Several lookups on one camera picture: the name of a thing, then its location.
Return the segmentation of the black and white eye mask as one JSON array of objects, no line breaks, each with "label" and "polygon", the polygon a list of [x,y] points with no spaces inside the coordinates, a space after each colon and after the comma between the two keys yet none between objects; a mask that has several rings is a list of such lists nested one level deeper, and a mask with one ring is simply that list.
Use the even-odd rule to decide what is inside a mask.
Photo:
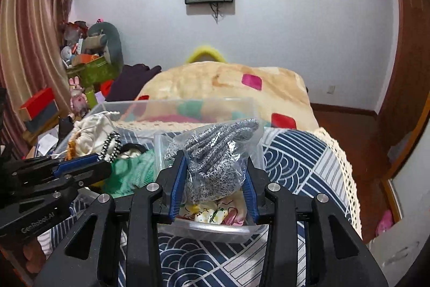
[{"label": "black and white eye mask", "polygon": [[138,143],[123,144],[120,140],[120,134],[113,131],[103,142],[101,152],[98,154],[98,160],[113,163],[121,155],[125,158],[134,158],[144,154],[146,151],[147,148]]}]

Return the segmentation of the white drawstring pouch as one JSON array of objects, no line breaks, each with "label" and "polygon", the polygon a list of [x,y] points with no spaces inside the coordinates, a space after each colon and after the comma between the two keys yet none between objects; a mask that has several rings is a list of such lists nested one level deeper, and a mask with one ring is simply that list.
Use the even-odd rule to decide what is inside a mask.
[{"label": "white drawstring pouch", "polygon": [[76,122],[67,142],[65,160],[99,155],[105,140],[115,131],[112,122],[114,115],[115,112],[102,111]]}]

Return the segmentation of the green knitted sock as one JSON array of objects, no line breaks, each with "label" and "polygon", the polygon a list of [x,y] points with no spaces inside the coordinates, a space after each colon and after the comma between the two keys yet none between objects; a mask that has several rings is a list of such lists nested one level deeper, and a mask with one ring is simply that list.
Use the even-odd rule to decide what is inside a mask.
[{"label": "green knitted sock", "polygon": [[117,158],[102,190],[113,198],[125,197],[155,180],[155,153],[152,149],[136,157]]}]

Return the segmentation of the floral yellow scrunchie cloth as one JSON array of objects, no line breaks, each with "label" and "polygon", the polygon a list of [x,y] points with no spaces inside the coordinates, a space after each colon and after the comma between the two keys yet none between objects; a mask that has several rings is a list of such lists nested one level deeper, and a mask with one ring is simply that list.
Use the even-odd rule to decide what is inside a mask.
[{"label": "floral yellow scrunchie cloth", "polygon": [[242,226],[246,221],[247,208],[243,192],[239,190],[221,200],[195,205],[186,203],[181,206],[177,217],[204,224]]}]

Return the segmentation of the grey knit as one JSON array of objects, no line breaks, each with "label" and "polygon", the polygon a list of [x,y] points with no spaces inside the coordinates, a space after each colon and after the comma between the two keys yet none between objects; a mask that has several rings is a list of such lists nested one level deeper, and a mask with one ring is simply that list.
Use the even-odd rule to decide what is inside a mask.
[{"label": "grey knit", "polygon": [[252,137],[258,128],[257,119],[237,119],[198,127],[174,138],[164,159],[173,164],[176,155],[184,153],[186,202],[221,200],[242,187],[248,161],[252,161],[248,151],[257,145]]}]

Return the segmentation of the clear plastic storage box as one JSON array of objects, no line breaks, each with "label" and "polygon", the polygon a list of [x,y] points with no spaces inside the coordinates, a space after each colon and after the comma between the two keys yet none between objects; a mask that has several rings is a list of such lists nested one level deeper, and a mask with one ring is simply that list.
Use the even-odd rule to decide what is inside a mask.
[{"label": "clear plastic storage box", "polygon": [[[205,124],[191,122],[162,122],[162,116],[155,115],[155,121],[151,122],[144,118],[141,122],[135,116],[126,116],[123,114],[128,107],[156,107],[162,112],[167,111],[163,105],[174,106],[180,101],[162,101],[161,103],[136,103],[130,101],[111,102],[98,104],[87,115],[91,118],[93,114],[107,114],[110,118],[114,129],[120,134],[122,143],[138,143],[154,151],[155,175],[158,176],[161,170],[170,167],[171,161],[164,159],[164,154],[168,146],[173,143],[174,138],[181,133],[205,127]],[[257,145],[253,146],[248,155],[251,157],[257,168],[265,168],[263,160],[263,146],[261,138],[264,134],[264,127],[267,122],[259,117],[257,107],[254,101],[240,101],[238,98],[227,99],[226,106],[218,110],[219,113],[225,112],[224,117],[216,117],[216,122],[226,122],[229,117],[237,119],[257,119],[259,128],[252,137],[252,141]],[[199,224],[186,219],[177,218],[172,224],[160,224],[158,233],[163,235],[177,236],[181,238],[190,238],[194,240],[205,240],[211,242],[221,242],[229,244],[244,244],[251,239],[253,235],[261,235],[266,229],[265,225],[256,225],[251,216],[247,216],[244,224],[241,226],[225,226],[216,224]]]}]

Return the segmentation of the blue white patterned tablecloth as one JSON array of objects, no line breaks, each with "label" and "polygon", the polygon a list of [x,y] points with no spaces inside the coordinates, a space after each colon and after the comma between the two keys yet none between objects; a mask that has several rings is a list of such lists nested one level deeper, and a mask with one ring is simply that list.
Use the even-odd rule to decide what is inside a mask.
[{"label": "blue white patterned tablecloth", "polygon": [[262,234],[244,243],[162,235],[185,185],[177,157],[153,185],[99,196],[47,260],[36,286],[371,286],[375,265],[350,212],[350,166],[324,130],[270,128],[265,167],[248,164],[244,198]]}]

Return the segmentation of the pink rabbit toy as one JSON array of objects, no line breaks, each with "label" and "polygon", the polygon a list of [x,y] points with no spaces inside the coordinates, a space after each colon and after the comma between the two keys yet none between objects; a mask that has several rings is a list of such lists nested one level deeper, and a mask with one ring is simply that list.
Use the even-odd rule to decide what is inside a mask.
[{"label": "pink rabbit toy", "polygon": [[84,89],[80,84],[80,78],[78,76],[75,76],[75,78],[69,78],[69,88],[71,95],[71,111],[76,116],[84,118],[89,111],[89,105],[87,102],[87,97],[84,93]]}]

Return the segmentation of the red box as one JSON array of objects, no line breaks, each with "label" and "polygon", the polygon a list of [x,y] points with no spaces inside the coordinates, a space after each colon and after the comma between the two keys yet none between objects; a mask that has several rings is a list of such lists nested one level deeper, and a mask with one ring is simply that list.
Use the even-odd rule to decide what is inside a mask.
[{"label": "red box", "polygon": [[51,103],[55,105],[55,111],[58,111],[58,105],[55,101],[55,95],[51,87],[40,90],[29,98],[19,109],[18,116],[23,122],[33,120]]}]

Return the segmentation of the green bottle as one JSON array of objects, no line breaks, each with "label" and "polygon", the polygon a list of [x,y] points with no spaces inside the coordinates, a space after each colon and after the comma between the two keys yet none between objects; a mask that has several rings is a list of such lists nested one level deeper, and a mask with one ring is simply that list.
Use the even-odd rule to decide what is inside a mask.
[{"label": "green bottle", "polygon": [[98,104],[96,96],[95,96],[95,91],[92,87],[85,89],[85,96],[87,98],[87,104],[88,104],[90,109],[92,109],[94,106],[96,106]]}]

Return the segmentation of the red plush item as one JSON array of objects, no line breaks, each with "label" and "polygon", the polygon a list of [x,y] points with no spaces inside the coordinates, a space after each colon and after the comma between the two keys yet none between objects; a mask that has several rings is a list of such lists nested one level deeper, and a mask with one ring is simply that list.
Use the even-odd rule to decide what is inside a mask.
[{"label": "red plush item", "polygon": [[113,83],[114,83],[114,80],[107,80],[100,84],[100,91],[102,96],[106,98],[110,94],[110,90],[112,88]]}]

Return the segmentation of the dark purple plush cushion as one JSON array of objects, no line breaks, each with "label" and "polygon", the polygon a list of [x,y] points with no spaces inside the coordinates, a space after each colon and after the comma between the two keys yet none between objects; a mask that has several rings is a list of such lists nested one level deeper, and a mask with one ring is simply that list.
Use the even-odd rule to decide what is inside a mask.
[{"label": "dark purple plush cushion", "polygon": [[106,101],[133,101],[143,86],[161,71],[161,66],[150,68],[144,64],[124,65],[122,72],[110,86]]}]

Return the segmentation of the green storage box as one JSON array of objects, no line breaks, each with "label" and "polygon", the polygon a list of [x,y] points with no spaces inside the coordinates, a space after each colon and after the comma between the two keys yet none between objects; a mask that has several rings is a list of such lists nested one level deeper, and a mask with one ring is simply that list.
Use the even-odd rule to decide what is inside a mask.
[{"label": "green storage box", "polygon": [[114,80],[119,76],[120,71],[117,66],[109,64],[104,57],[99,57],[89,63],[67,68],[66,74],[69,79],[78,76],[80,85],[87,88],[94,84]]}]

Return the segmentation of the beige patchwork blanket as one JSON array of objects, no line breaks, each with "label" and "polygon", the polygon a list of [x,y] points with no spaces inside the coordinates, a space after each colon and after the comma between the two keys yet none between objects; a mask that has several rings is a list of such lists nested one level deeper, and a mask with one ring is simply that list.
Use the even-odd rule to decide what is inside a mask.
[{"label": "beige patchwork blanket", "polygon": [[295,120],[298,130],[318,128],[302,77],[285,68],[197,62],[170,68],[149,80],[138,94],[153,100],[251,98],[265,121],[273,114]]}]

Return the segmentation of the green dinosaur plush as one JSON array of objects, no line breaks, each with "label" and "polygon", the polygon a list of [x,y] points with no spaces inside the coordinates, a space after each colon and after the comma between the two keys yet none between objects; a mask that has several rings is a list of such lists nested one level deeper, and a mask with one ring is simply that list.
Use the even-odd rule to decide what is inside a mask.
[{"label": "green dinosaur plush", "polygon": [[117,28],[108,22],[92,25],[83,41],[82,53],[104,56],[108,64],[123,70],[123,51]]}]

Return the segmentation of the white sliding wardrobe door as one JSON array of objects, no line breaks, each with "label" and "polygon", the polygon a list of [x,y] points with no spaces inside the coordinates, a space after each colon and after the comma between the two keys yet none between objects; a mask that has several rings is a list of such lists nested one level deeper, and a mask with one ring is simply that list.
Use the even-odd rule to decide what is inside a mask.
[{"label": "white sliding wardrobe door", "polygon": [[369,243],[389,286],[406,276],[429,239],[429,162],[408,160],[393,185],[403,217]]}]

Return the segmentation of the yellow fuzzy headband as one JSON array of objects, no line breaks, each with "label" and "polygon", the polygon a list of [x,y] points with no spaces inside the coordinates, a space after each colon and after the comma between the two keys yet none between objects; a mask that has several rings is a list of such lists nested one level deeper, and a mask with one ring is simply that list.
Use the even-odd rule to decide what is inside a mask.
[{"label": "yellow fuzzy headband", "polygon": [[227,63],[225,57],[218,50],[209,45],[202,45],[197,47],[193,51],[193,53],[186,59],[185,63],[197,63],[206,61]]}]

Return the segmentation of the striped brown curtain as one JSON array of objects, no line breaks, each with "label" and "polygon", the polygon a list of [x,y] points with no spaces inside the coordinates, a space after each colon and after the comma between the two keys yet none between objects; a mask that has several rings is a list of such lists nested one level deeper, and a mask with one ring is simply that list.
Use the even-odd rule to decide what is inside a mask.
[{"label": "striped brown curtain", "polygon": [[1,0],[1,87],[6,89],[1,141],[12,146],[17,158],[29,151],[19,116],[29,98],[50,87],[59,109],[70,109],[60,48],[71,1]]}]

